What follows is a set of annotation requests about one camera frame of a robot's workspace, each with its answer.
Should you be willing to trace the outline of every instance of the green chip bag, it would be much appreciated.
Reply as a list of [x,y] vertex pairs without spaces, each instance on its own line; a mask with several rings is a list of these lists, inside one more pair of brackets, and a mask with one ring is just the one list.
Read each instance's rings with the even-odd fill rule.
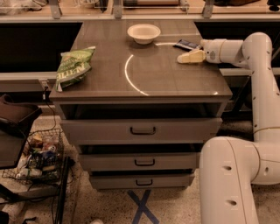
[[83,50],[63,52],[56,75],[56,90],[62,92],[64,88],[80,82],[91,69],[89,61],[95,52],[95,46]]

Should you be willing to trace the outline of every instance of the basket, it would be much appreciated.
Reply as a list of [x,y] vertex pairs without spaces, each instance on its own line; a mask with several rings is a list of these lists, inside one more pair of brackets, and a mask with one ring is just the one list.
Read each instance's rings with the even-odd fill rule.
[[24,149],[22,159],[27,161],[23,167],[3,170],[2,177],[15,179],[23,185],[32,183],[50,183],[60,179],[62,175],[64,144],[61,129],[49,129],[31,133],[26,141],[25,148],[31,148],[31,154]]

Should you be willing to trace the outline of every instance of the gray drawer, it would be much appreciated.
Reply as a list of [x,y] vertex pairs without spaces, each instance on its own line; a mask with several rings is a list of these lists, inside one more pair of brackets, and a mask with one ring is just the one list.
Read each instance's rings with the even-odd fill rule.
[[184,170],[198,168],[198,153],[80,155],[84,171]]
[[194,174],[89,177],[92,187],[98,190],[179,186],[188,187],[193,182],[193,179]]
[[215,136],[220,118],[153,120],[64,120],[70,144],[203,143]]

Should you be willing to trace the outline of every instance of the blue tape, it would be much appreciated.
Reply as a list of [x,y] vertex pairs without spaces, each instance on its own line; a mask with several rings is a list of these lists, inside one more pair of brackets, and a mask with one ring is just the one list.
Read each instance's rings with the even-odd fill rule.
[[143,194],[142,199],[140,200],[138,196],[131,190],[128,191],[128,195],[134,200],[134,202],[138,205],[138,209],[136,211],[135,217],[132,221],[132,224],[138,224],[141,218],[142,213],[146,214],[146,216],[149,218],[149,220],[153,224],[158,224],[159,220],[157,217],[149,210],[149,208],[146,206],[146,203],[148,201],[148,198],[150,196],[151,190],[146,190]]

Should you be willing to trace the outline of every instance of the white bowl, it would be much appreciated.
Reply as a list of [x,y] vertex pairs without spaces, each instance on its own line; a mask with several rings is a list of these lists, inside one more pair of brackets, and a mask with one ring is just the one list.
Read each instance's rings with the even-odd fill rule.
[[160,34],[153,24],[135,24],[128,29],[128,34],[140,45],[148,45]]

